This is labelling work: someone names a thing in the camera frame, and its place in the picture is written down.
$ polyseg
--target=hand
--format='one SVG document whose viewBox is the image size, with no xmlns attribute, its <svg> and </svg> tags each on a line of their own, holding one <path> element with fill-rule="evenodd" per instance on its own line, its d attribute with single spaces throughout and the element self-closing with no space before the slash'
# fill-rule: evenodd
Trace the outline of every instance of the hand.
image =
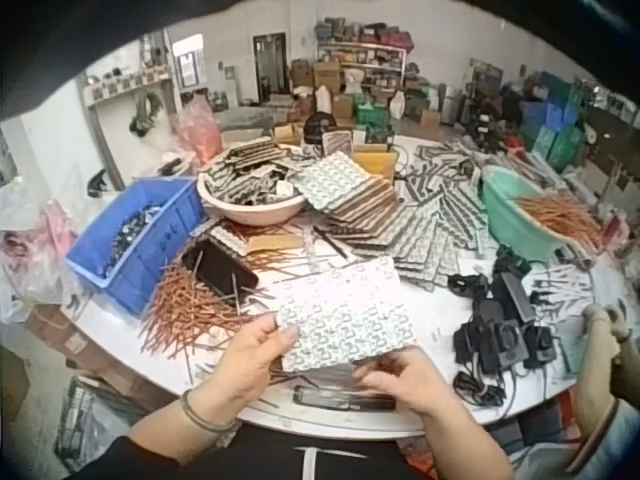
<svg viewBox="0 0 640 480">
<path fill-rule="evenodd" d="M 189 395 L 197 413 L 228 423 L 260 398 L 271 380 L 271 363 L 298 339 L 296 327 L 277 331 L 273 315 L 242 327 L 233 337 L 213 374 Z"/>
<path fill-rule="evenodd" d="M 458 404 L 431 359 L 419 348 L 388 353 L 353 373 L 362 385 L 395 397 L 419 415 L 437 416 Z"/>
<path fill-rule="evenodd" d="M 618 342 L 629 338 L 629 327 L 627 326 L 622 311 L 613 305 L 608 305 L 606 310 L 611 320 L 611 335 L 613 335 Z"/>
<path fill-rule="evenodd" d="M 609 314 L 600 305 L 589 305 L 582 311 L 582 317 L 584 318 L 584 331 L 589 332 L 591 326 L 596 322 L 606 322 L 607 325 L 611 325 L 611 318 Z"/>
</svg>

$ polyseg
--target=warehouse floor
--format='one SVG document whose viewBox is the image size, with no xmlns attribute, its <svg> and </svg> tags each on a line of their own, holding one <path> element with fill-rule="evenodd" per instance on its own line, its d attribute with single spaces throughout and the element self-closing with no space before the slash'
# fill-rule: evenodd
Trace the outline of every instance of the warehouse floor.
<svg viewBox="0 0 640 480">
<path fill-rule="evenodd" d="M 22 480 L 58 480 L 68 475 L 53 453 L 62 400 L 72 371 L 62 355 L 21 325 L 0 327 L 4 348 L 22 358 L 29 390 L 14 421 L 3 418 L 3 463 L 10 462 Z M 4 385 L 11 390 L 12 385 Z"/>
</svg>

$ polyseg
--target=door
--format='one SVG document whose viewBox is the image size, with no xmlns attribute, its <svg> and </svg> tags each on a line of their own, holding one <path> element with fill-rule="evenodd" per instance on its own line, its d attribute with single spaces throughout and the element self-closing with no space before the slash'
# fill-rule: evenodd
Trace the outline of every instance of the door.
<svg viewBox="0 0 640 480">
<path fill-rule="evenodd" d="M 253 37 L 253 56 L 260 103 L 269 101 L 272 93 L 289 93 L 286 34 Z"/>
</svg>

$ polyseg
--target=smartphone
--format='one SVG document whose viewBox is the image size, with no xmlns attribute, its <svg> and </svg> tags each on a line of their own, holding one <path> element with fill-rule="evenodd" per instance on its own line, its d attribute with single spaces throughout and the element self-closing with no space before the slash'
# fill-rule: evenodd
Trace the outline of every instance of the smartphone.
<svg viewBox="0 0 640 480">
<path fill-rule="evenodd" d="M 201 240 L 187 250 L 182 255 L 182 264 L 192 272 L 197 267 L 196 278 L 219 297 L 234 295 L 234 275 L 240 300 L 247 294 L 242 287 L 254 289 L 258 285 L 255 273 L 211 240 Z M 234 298 L 224 301 L 229 305 L 235 304 Z"/>
<path fill-rule="evenodd" d="M 388 395 L 370 393 L 365 395 L 302 385 L 294 387 L 293 403 L 341 412 L 392 412 L 396 409 L 395 399 Z"/>
</svg>

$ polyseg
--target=white table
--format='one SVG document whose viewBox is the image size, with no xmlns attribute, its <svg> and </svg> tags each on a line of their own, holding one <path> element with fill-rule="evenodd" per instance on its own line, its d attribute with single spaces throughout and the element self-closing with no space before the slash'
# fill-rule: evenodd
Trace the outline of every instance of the white table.
<svg viewBox="0 0 640 480">
<path fill-rule="evenodd" d="M 408 137 L 396 137 L 396 143 L 402 145 L 412 155 L 417 145 L 433 142 Z M 330 250 L 328 245 L 316 247 L 318 254 Z M 331 260 L 333 266 L 345 261 Z M 485 272 L 491 271 L 493 258 L 487 260 L 465 260 L 466 268 L 477 264 Z M 275 277 L 271 274 L 261 276 L 261 285 L 268 284 Z M 613 260 L 604 255 L 592 270 L 595 298 L 599 303 L 616 303 L 618 298 L 625 298 L 629 310 L 628 322 L 640 326 L 640 307 L 629 295 L 624 277 L 617 270 Z M 456 297 L 444 288 L 436 287 L 428 293 L 413 285 L 403 283 L 403 294 L 409 309 L 420 346 L 431 356 L 445 378 L 451 381 L 459 370 L 454 363 L 452 335 L 471 315 L 471 302 Z M 151 355 L 141 352 L 143 338 L 140 337 L 140 321 L 116 312 L 104 302 L 91 300 L 77 319 L 77 326 L 89 338 L 108 351 L 115 358 L 128 365 L 141 376 L 147 378 L 161 388 L 176 395 L 192 386 L 188 375 L 186 358 L 179 355 L 168 359 L 163 354 Z M 198 350 L 191 355 L 191 364 L 211 362 L 211 353 Z M 529 373 L 525 378 L 518 378 L 517 390 L 508 414 L 509 416 L 528 410 L 545 398 L 555 396 L 571 387 L 575 378 L 568 376 L 564 370 L 561 356 L 547 368 L 547 385 L 545 388 L 542 371 Z M 499 409 L 469 407 L 471 413 L 480 424 L 487 424 L 500 419 L 513 395 L 513 384 L 510 377 L 505 377 L 507 402 Z M 384 440 L 410 437 L 421 434 L 418 419 L 403 407 L 392 413 L 333 412 L 317 408 L 303 407 L 292 401 L 293 385 L 286 383 L 269 387 L 263 399 L 255 402 L 240 414 L 240 419 L 274 430 L 300 435 L 328 438 Z"/>
</svg>

